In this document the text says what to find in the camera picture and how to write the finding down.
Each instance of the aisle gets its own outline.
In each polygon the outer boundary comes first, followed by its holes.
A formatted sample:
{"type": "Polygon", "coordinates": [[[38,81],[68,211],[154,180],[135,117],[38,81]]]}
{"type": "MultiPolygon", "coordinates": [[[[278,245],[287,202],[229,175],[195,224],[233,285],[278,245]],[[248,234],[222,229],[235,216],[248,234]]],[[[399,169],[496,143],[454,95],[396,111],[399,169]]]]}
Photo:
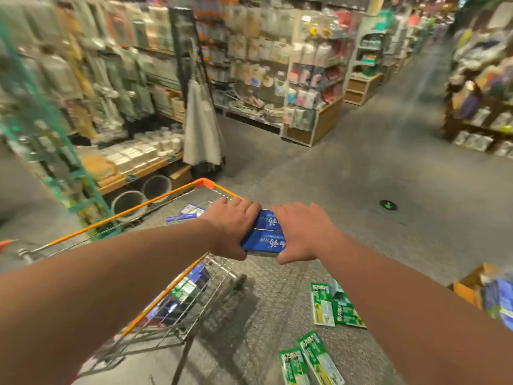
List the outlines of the aisle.
{"type": "MultiPolygon", "coordinates": [[[[317,202],[343,230],[443,284],[482,260],[504,264],[513,248],[513,164],[439,138],[449,54],[427,48],[365,106],[348,105],[338,128],[312,149],[220,117],[229,155],[218,182],[265,207],[317,202]],[[384,210],[381,199],[399,210],[384,210]]],[[[161,224],[159,214],[145,225],[161,224]]],[[[278,350],[312,329],[347,383],[400,383],[367,331],[312,325],[308,283],[328,278],[318,262],[279,266],[248,257],[235,268],[249,276],[248,288],[207,323],[181,384],[281,384],[278,350]]],[[[150,374],[166,384],[177,359],[173,350],[132,356],[77,384],[150,384],[150,374]]]]}

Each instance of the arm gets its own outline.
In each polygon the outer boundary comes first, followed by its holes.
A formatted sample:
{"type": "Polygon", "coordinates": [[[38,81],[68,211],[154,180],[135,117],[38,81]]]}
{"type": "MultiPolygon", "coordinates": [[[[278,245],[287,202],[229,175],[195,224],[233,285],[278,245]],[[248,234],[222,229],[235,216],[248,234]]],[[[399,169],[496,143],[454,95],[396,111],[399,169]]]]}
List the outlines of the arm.
{"type": "Polygon", "coordinates": [[[217,200],[201,218],[125,233],[0,278],[0,383],[61,385],[206,252],[242,260],[260,211],[217,200]]]}
{"type": "Polygon", "coordinates": [[[273,207],[279,263],[318,258],[410,384],[512,384],[513,332],[427,276],[344,235],[317,205],[273,207]]]}

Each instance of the open cardboard box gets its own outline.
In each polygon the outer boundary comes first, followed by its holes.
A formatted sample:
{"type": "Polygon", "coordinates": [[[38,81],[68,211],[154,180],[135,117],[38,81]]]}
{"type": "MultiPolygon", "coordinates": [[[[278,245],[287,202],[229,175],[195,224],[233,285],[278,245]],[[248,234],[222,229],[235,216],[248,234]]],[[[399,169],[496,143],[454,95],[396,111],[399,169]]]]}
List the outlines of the open cardboard box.
{"type": "Polygon", "coordinates": [[[481,297],[481,288],[483,282],[491,279],[497,273],[497,268],[489,263],[482,263],[475,268],[468,276],[455,281],[448,286],[454,293],[462,299],[468,301],[480,310],[483,309],[483,299],[481,297]]]}

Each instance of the round black floor sign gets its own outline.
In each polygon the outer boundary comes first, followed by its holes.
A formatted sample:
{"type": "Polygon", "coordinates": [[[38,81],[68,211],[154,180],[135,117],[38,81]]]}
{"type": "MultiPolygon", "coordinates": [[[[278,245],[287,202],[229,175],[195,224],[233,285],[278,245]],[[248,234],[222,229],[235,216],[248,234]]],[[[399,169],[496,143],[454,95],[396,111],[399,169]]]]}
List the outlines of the round black floor sign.
{"type": "Polygon", "coordinates": [[[397,205],[395,205],[392,201],[381,200],[380,205],[387,210],[397,210],[397,205]]]}

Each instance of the right hand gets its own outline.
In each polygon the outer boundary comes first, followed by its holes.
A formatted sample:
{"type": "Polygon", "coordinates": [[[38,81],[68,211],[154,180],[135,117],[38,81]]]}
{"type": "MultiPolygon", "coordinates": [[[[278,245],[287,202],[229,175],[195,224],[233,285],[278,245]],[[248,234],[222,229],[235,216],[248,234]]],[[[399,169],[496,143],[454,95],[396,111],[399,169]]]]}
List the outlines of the right hand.
{"type": "Polygon", "coordinates": [[[341,232],[317,204],[306,206],[300,202],[274,205],[273,212],[280,226],[287,247],[279,253],[278,262],[311,261],[323,252],[323,243],[329,243],[341,232]]]}

